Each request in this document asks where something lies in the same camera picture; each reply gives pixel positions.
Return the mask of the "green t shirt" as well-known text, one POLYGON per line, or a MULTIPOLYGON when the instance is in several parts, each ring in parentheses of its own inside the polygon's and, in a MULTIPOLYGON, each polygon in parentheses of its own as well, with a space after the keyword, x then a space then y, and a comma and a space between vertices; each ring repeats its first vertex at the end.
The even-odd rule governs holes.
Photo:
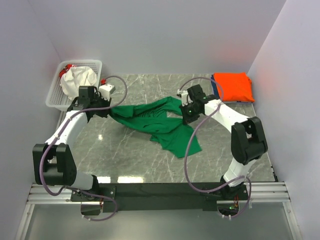
POLYGON ((150 134, 150 141, 159 143, 175 157, 184 158, 194 129, 183 124, 180 106, 180 99, 168 96, 148 104, 114 107, 110 116, 128 128, 150 134))

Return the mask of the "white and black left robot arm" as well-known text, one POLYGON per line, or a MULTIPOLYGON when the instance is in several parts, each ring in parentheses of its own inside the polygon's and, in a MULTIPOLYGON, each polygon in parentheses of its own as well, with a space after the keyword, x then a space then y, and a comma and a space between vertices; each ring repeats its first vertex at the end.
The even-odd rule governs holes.
POLYGON ((76 138, 90 119, 97 115, 106 118, 110 111, 111 94, 115 87, 104 84, 100 87, 81 86, 78 96, 73 99, 62 124, 45 143, 36 144, 32 149, 35 181, 43 185, 52 196, 50 186, 71 188, 88 201, 100 195, 100 186, 95 175, 77 169, 72 148, 76 138))

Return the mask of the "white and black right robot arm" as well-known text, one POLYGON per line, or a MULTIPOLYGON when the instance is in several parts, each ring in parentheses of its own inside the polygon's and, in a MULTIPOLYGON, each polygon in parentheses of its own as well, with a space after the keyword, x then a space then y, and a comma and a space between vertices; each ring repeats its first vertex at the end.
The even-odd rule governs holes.
POLYGON ((268 151, 261 120, 238 113, 215 95, 206 95, 198 84, 187 90, 179 89, 177 95, 181 98, 183 124, 192 123, 203 114, 206 120, 214 119, 231 134, 232 161, 220 179, 221 185, 213 189, 200 189, 191 182, 188 185, 199 193, 219 191, 222 198, 232 199, 247 180, 249 169, 268 151))

